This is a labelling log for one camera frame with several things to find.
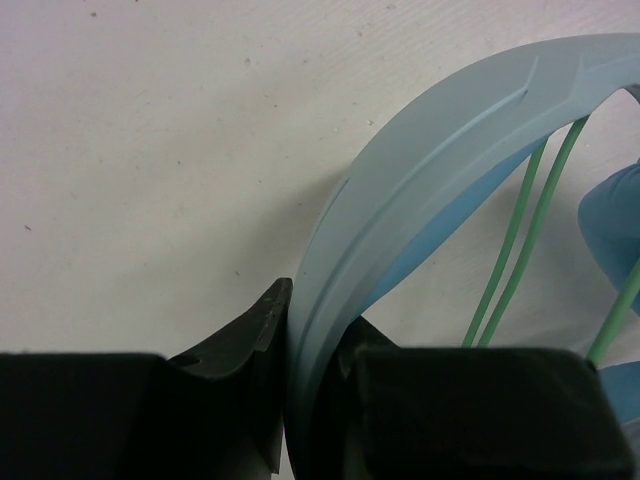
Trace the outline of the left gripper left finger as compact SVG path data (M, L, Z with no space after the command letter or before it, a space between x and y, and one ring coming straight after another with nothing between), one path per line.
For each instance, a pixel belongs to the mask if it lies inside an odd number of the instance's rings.
M5 353L5 479L268 479L279 471L284 333L276 280L242 315L172 357Z

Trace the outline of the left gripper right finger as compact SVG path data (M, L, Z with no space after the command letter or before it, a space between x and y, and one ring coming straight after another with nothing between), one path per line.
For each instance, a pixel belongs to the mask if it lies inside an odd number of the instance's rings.
M303 479L627 479L631 446L593 364L548 348L409 348L342 335Z

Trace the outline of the light blue headphones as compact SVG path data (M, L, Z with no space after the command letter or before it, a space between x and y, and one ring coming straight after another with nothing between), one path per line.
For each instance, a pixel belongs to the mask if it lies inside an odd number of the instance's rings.
M312 473L315 401L348 326L551 134L622 89L639 92L635 33L519 46L429 88L356 156L314 227L288 311L285 433L297 478Z

